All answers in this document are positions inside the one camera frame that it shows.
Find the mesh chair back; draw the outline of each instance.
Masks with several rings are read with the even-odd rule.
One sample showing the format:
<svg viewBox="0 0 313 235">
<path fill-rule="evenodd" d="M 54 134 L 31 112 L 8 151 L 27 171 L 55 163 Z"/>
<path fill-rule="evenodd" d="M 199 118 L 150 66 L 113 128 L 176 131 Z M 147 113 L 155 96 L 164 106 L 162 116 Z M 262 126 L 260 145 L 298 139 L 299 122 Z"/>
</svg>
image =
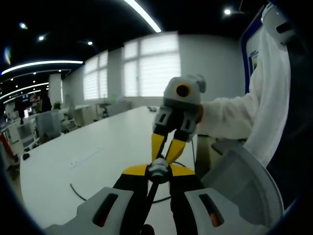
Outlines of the mesh chair back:
<svg viewBox="0 0 313 235">
<path fill-rule="evenodd" d="M 61 135 L 61 122 L 58 110 L 51 110 L 37 115 L 36 125 L 40 142 L 46 142 Z"/>
<path fill-rule="evenodd" d="M 271 227 L 283 215 L 275 182 L 242 146 L 228 150 L 201 181 L 236 204 L 241 217 L 252 224 Z"/>
</svg>

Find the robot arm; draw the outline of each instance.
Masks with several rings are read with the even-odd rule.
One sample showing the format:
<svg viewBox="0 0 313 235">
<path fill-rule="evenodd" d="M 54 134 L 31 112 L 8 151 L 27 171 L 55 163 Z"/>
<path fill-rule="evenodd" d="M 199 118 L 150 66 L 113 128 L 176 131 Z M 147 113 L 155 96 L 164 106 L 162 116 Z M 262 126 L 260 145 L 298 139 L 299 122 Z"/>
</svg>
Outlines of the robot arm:
<svg viewBox="0 0 313 235">
<path fill-rule="evenodd" d="M 152 134 L 152 161 L 157 159 L 167 140 L 175 131 L 166 161 L 173 163 L 183 152 L 196 130 L 201 93 L 206 89 L 202 76 L 174 77 L 164 91 L 163 104 L 156 115 Z"/>
</svg>

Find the potted plant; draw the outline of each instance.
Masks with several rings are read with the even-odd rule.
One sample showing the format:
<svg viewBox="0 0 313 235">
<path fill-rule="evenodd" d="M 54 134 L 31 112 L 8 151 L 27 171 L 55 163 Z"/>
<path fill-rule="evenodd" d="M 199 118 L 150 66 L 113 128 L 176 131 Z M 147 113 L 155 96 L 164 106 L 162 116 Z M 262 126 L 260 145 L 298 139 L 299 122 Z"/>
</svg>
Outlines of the potted plant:
<svg viewBox="0 0 313 235">
<path fill-rule="evenodd" d="M 56 101 L 56 102 L 53 104 L 53 109 L 61 109 L 61 102 Z"/>
</svg>

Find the white wall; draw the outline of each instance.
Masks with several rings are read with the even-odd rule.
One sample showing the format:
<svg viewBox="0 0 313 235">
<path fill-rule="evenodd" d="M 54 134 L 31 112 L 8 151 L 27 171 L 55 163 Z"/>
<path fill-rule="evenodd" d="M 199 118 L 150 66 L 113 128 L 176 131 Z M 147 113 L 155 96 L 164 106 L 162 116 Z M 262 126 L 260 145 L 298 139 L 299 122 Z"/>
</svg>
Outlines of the white wall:
<svg viewBox="0 0 313 235">
<path fill-rule="evenodd" d="M 238 41 L 210 35 L 179 37 L 181 75 L 206 79 L 203 101 L 245 94 L 244 64 Z"/>
<path fill-rule="evenodd" d="M 202 74 L 207 81 L 204 101 L 217 97 L 235 97 L 245 94 L 242 54 L 238 41 L 218 36 L 180 35 L 181 74 Z M 94 104 L 100 100 L 84 100 L 84 66 L 63 81 L 63 94 L 70 94 L 77 104 Z M 122 49 L 108 55 L 108 101 L 123 96 Z M 157 106 L 161 97 L 127 97 L 133 107 Z"/>
<path fill-rule="evenodd" d="M 52 107 L 56 101 L 61 102 L 61 74 L 60 73 L 50 75 L 48 96 L 50 98 Z"/>
</svg>

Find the white lab coat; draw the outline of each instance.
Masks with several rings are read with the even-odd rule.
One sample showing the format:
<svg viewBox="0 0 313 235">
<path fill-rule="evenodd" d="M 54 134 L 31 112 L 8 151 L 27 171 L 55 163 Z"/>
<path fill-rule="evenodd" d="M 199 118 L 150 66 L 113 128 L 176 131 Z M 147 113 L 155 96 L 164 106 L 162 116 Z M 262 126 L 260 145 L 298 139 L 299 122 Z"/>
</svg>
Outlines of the white lab coat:
<svg viewBox="0 0 313 235">
<path fill-rule="evenodd" d="M 288 114 L 291 70 L 287 47 L 264 29 L 258 66 L 243 97 L 204 103 L 198 134 L 216 138 L 248 138 L 244 147 L 266 167 L 281 139 Z"/>
</svg>

